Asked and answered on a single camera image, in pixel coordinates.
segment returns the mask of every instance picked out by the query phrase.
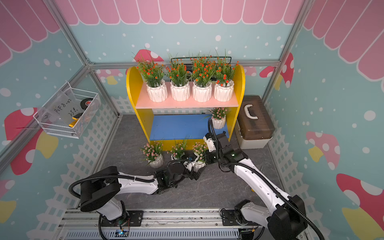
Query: wire basket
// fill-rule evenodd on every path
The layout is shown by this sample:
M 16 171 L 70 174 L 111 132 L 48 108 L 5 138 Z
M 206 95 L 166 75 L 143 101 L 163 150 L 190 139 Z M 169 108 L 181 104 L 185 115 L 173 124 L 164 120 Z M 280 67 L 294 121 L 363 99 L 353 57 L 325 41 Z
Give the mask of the wire basket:
M 50 135 L 57 135 L 63 137 L 80 138 L 84 130 L 87 128 L 89 122 L 95 116 L 97 110 L 101 106 L 101 100 L 98 93 L 85 91 L 77 88 L 72 88 L 71 85 L 66 82 L 61 89 L 62 92 L 71 99 L 75 99 L 73 102 L 79 109 L 82 109 L 80 103 L 86 98 L 93 98 L 87 109 L 83 112 L 73 127 L 70 127 L 61 118 L 48 111 L 48 107 L 53 104 L 58 96 L 57 91 L 34 115 L 33 118 L 39 123 L 41 128 Z

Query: white polka dot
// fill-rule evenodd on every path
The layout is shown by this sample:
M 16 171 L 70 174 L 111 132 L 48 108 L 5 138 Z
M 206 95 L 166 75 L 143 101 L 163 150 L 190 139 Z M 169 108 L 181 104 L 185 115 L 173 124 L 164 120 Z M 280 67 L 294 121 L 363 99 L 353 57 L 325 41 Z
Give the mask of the white polka dot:
M 1 144 L 3 146 L 7 146 L 10 142 L 11 142 L 11 140 L 4 140 L 4 141 L 1 142 Z
M 367 148 L 367 147 L 363 147 L 363 148 L 362 148 L 362 152 L 363 152 L 363 153 L 369 153 L 369 151 L 370 151 L 370 150 L 369 150 L 369 148 Z
M 373 119 L 375 119 L 375 117 L 376 117 L 376 113 L 372 110 L 366 111 L 364 113 L 364 118 L 367 121 L 372 121 Z
M 331 170 L 335 170 L 335 165 L 333 164 L 333 162 L 329 162 L 328 163 L 328 166 Z
M 359 199 L 358 195 L 357 195 L 355 192 L 353 192 L 353 191 L 351 191 L 351 190 L 345 190 L 345 191 L 344 191 L 344 194 L 345 194 L 349 199 L 351 199 L 352 202 L 354 202 L 354 203 L 356 203 L 358 206 L 360 206 L 360 199 Z
M 329 150 L 329 145 L 324 143 L 323 144 L 323 150 L 327 152 Z
M 8 88 L 0 89 L 0 94 L 4 97 L 9 97 L 11 95 L 11 91 Z
M 25 155 L 25 160 L 29 163 L 33 163 L 36 149 L 29 150 Z
M 378 196 L 383 192 L 381 188 L 370 185 L 369 183 L 360 181 L 360 184 L 363 187 L 363 189 L 371 195 Z
M 33 108 L 23 108 L 20 111 L 25 116 L 31 116 L 35 112 Z

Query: gray floor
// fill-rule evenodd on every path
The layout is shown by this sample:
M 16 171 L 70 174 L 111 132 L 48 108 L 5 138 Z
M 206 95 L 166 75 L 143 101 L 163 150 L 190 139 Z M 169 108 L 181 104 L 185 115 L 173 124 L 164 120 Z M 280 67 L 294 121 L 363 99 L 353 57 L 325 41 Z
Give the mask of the gray floor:
M 153 172 L 144 162 L 139 150 L 147 142 L 136 115 L 124 115 L 116 135 L 112 141 L 102 169 L 117 166 L 118 171 L 127 174 L 149 175 Z M 231 145 L 238 148 L 236 135 L 232 135 Z M 267 147 L 263 149 L 248 149 L 244 152 L 249 156 L 258 169 L 274 184 L 281 188 L 281 183 L 272 162 Z M 166 162 L 170 155 L 163 152 Z M 160 195 L 142 193 L 121 194 L 116 196 L 123 200 L 129 209 L 142 208 L 228 208 L 233 207 L 243 199 L 249 199 L 257 205 L 265 206 L 258 195 L 232 172 L 221 172 L 217 164 L 206 167 L 200 179 L 182 181 L 178 188 L 172 188 Z

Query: metal bracket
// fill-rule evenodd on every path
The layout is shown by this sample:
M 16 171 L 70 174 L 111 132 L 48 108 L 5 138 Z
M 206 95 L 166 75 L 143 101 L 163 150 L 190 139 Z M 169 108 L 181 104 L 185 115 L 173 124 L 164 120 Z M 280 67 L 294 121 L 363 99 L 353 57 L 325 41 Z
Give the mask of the metal bracket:
M 143 219 L 144 211 L 127 211 L 129 214 L 129 222 L 122 225 L 122 227 L 141 227 L 141 221 Z M 112 223 L 108 219 L 103 219 L 101 221 L 102 227 L 119 227 L 118 223 Z

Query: black cable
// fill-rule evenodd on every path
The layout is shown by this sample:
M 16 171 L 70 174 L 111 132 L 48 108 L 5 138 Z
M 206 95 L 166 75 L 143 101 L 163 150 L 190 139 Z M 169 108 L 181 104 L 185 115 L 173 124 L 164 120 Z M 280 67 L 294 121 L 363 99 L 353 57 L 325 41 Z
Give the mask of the black cable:
M 316 234 L 318 235 L 320 240 L 324 240 L 323 234 L 316 227 L 316 225 L 309 218 L 307 218 L 299 209 L 297 209 L 294 205 L 292 205 L 285 197 L 283 197 L 281 195 L 281 193 L 279 191 L 277 191 L 272 186 L 272 184 L 263 175 L 261 175 L 258 171 L 256 171 L 255 169 L 251 168 L 250 166 L 245 165 L 243 163 L 239 163 L 239 162 L 230 162 L 230 163 L 224 164 L 223 167 L 228 167 L 228 166 L 233 166 L 233 165 L 244 167 L 244 168 L 250 170 L 251 172 L 253 172 L 254 174 L 256 174 L 259 178 L 261 178 L 261 180 L 263 180 L 263 182 L 265 182 L 267 184 L 267 186 L 270 189 L 272 189 L 272 191 L 276 194 L 276 196 L 278 198 L 280 198 L 284 203 L 286 203 L 294 212 L 296 212 L 299 216 L 301 216 L 308 223 L 309 226 L 312 227 L 312 229 L 316 232 Z
M 151 180 L 147 180 L 147 179 L 141 179 L 141 178 L 125 176 L 125 175 L 105 174 L 105 175 L 99 175 L 99 176 L 89 176 L 89 177 L 80 179 L 78 181 L 75 181 L 74 183 L 72 183 L 70 185 L 70 187 L 68 188 L 68 191 L 70 192 L 70 194 L 72 194 L 73 196 L 75 196 L 75 197 L 77 197 L 79 199 L 80 198 L 80 194 L 78 194 L 77 192 L 75 192 L 73 190 L 73 188 L 76 185 L 81 184 L 81 183 L 86 182 L 86 181 L 96 180 L 96 179 L 104 179 L 104 178 L 123 178 L 123 179 L 135 180 L 135 181 L 138 181 L 138 182 L 154 182 L 155 181 L 155 178 L 153 178 Z

